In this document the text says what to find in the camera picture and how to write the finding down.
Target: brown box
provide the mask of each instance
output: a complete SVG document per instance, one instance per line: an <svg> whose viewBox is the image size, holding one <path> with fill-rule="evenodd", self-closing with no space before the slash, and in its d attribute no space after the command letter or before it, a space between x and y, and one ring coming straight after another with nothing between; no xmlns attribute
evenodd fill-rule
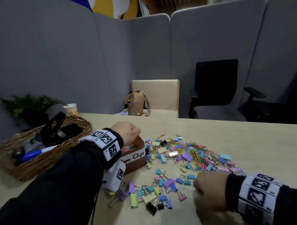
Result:
<svg viewBox="0 0 297 225"><path fill-rule="evenodd" d="M146 165L146 150L144 141L140 136L133 141L134 149L128 152L122 152L120 160L126 164L124 175L129 174Z"/></svg>

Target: green leaves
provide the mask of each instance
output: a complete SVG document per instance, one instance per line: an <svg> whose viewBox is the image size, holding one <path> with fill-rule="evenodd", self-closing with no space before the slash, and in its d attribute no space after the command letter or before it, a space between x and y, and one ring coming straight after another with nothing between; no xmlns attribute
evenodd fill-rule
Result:
<svg viewBox="0 0 297 225"><path fill-rule="evenodd" d="M56 104L66 105L64 101L53 99L48 96L33 97L30 94L25 97L18 97L13 95L13 100L1 99L5 108L15 118L25 119L27 115L36 113L45 113L47 109Z"/></svg>

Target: wicker basket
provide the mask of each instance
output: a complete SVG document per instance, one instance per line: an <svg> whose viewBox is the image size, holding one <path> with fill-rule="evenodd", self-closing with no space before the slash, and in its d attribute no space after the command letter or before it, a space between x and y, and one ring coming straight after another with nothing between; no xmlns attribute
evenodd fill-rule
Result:
<svg viewBox="0 0 297 225"><path fill-rule="evenodd" d="M36 127L22 134L16 134L12 139L0 146L0 167L20 181L27 181L51 168L71 147L77 145L78 140L92 132L92 125L85 119L72 115L67 117L62 126L75 123L83 129L79 135L55 147L53 150L40 154L36 158L15 166L11 158L14 150L21 148L23 142L32 134L39 133L43 126Z"/></svg>

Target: black office chair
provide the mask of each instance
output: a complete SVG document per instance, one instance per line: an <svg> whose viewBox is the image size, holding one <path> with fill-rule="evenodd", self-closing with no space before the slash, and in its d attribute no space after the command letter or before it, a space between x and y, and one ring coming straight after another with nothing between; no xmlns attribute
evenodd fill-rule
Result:
<svg viewBox="0 0 297 225"><path fill-rule="evenodd" d="M295 82L285 104L255 101L253 100L254 97L265 98L266 96L253 88L244 88L244 90L250 96L244 104L241 113L249 122L297 124L297 82Z"/></svg>
<svg viewBox="0 0 297 225"><path fill-rule="evenodd" d="M229 106L237 88L237 68L237 59L196 63L195 88L190 90L190 118L246 121L237 109Z"/></svg>

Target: yellow artwork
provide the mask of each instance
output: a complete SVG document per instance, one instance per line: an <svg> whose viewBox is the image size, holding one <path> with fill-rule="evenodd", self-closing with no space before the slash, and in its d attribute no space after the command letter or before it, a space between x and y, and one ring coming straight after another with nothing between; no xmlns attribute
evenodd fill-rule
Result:
<svg viewBox="0 0 297 225"><path fill-rule="evenodd" d="M115 19L133 19L137 17L138 0L88 0L93 12Z"/></svg>

